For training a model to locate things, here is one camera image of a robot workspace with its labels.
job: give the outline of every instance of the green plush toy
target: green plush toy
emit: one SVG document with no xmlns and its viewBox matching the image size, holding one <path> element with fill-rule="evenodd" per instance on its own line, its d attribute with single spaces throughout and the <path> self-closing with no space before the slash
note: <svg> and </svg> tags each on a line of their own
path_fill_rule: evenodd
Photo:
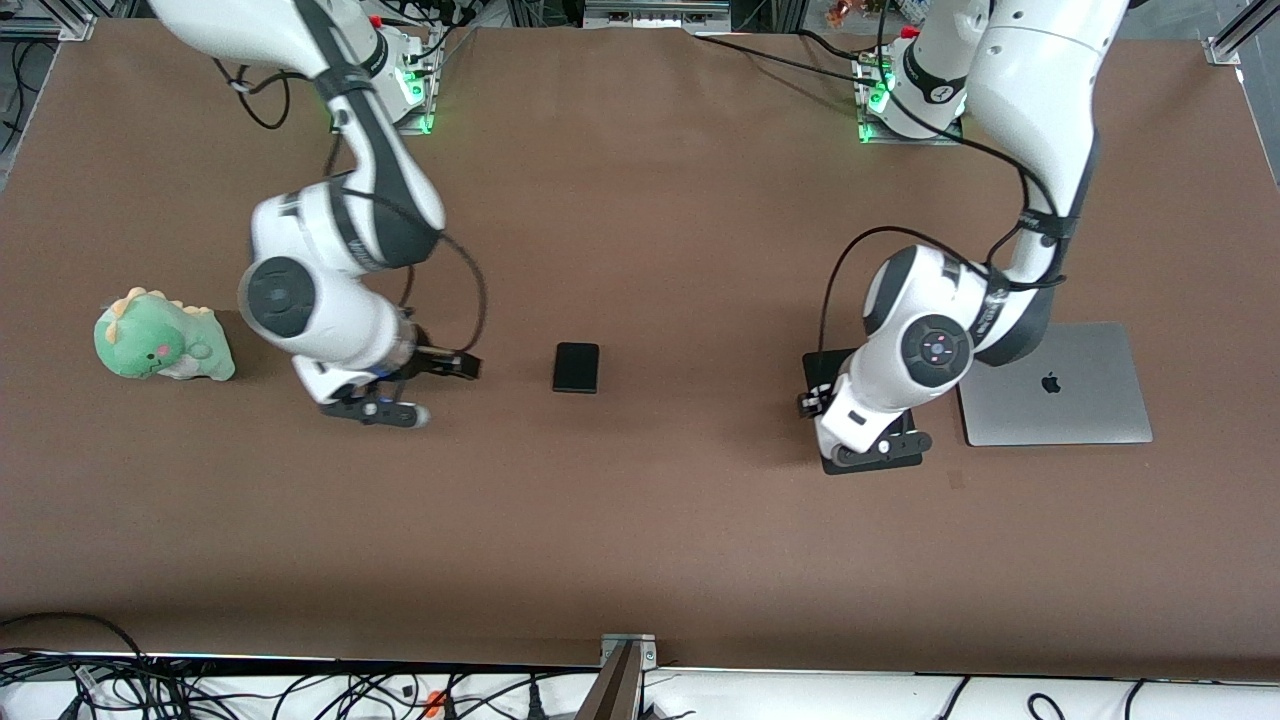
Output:
<svg viewBox="0 0 1280 720">
<path fill-rule="evenodd" d="M 184 307 L 163 292 L 141 287 L 111 304 L 93 325 L 97 356 L 116 375 L 179 380 L 236 373 L 223 327 L 209 307 Z"/>
</svg>

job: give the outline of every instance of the silver laptop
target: silver laptop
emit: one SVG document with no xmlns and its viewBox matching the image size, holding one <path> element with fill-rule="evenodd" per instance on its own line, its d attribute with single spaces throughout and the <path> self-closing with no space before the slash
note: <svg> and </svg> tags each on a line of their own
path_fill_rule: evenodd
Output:
<svg viewBox="0 0 1280 720">
<path fill-rule="evenodd" d="M 960 380 L 969 445 L 1151 442 L 1129 337 L 1120 323 L 1051 324 L 1030 355 Z"/>
</svg>

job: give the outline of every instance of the black smartphone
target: black smartphone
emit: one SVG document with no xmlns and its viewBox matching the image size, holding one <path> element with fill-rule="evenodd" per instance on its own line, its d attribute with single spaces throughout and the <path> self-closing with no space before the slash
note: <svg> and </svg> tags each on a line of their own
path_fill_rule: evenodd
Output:
<svg viewBox="0 0 1280 720">
<path fill-rule="evenodd" d="M 562 342 L 556 346 L 552 389 L 594 395 L 600 372 L 600 346 L 594 342 Z"/>
</svg>

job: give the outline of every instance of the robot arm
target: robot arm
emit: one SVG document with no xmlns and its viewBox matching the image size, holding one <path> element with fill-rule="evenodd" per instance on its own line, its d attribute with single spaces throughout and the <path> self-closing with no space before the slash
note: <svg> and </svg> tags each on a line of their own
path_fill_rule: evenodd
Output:
<svg viewBox="0 0 1280 720">
<path fill-rule="evenodd" d="M 358 281 L 421 263 L 444 229 L 440 199 L 401 141 L 367 67 L 379 47 L 383 64 L 406 58 L 385 56 L 381 33 L 355 0 L 152 0 L 152 8 L 197 50 L 306 74 L 356 156 L 355 170 L 253 211 L 252 265 L 241 282 L 250 327 L 294 355 L 321 405 L 424 369 L 474 377 L 477 368 L 448 370 L 477 365 L 470 356 L 424 359 L 425 333 Z M 415 415 L 425 421 L 421 409 Z"/>
<path fill-rule="evenodd" d="M 879 268 L 863 311 L 867 343 L 841 368 L 826 410 L 815 418 L 818 445 L 828 459 L 841 447 L 870 450 L 902 411 L 946 393 L 974 360 L 1002 365 L 1036 348 L 1048 324 L 1053 288 L 1023 286 L 1059 275 L 1088 190 L 1098 149 L 1093 81 L 1126 1 L 1001 0 L 974 45 L 966 40 L 972 24 L 965 18 L 984 15 L 989 4 L 959 5 L 936 4 L 931 20 L 940 12 L 943 22 L 925 23 L 916 38 L 922 47 L 908 51 L 916 72 L 900 70 L 893 94 L 913 114 L 929 124 L 941 118 L 934 127 L 943 127 L 954 109 L 929 106 L 929 90 L 965 90 L 983 128 L 1043 187 L 1028 183 L 1007 269 L 977 272 L 927 246 L 908 247 Z M 965 47 L 973 49 L 968 78 L 919 72 L 925 59 L 938 56 L 946 59 L 941 65 L 954 67 Z M 937 105 L 957 106 L 959 96 L 947 95 Z M 929 108 L 914 113 L 919 106 Z M 904 135 L 920 135 L 920 126 L 901 109 L 886 111 L 884 119 L 895 129 L 910 123 L 914 129 Z"/>
</svg>

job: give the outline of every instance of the brown tabletop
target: brown tabletop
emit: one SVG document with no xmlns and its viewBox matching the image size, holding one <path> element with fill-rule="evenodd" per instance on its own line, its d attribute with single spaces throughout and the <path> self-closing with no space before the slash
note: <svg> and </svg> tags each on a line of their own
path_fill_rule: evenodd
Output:
<svg viewBox="0 0 1280 720">
<path fill-rule="evenodd" d="M 951 395 L 924 465 L 852 477 L 792 406 L 831 264 L 883 223 L 980 256 L 1007 167 L 860 145 L 842 82 L 680 31 L 480 29 L 408 145 L 488 274 L 484 379 L 417 379 L 426 429 L 366 429 L 234 313 L 250 211 L 329 145 L 293 105 L 257 128 L 152 22 L 63 46 L 0 196 L 5 612 L 152 651 L 589 662 L 648 632 L 685 665 L 1280 676 L 1280 199 L 1196 44 L 1111 53 L 1053 310 L 1126 324 L 1156 442 L 970 448 Z M 837 345 L 904 242 L 856 250 Z M 442 342 L 470 283 L 419 273 Z M 136 284 L 225 310 L 236 380 L 108 373 L 90 328 Z M 602 346 L 599 395 L 550 392 L 561 341 Z M 113 647 L 67 632 L 36 638 Z"/>
</svg>

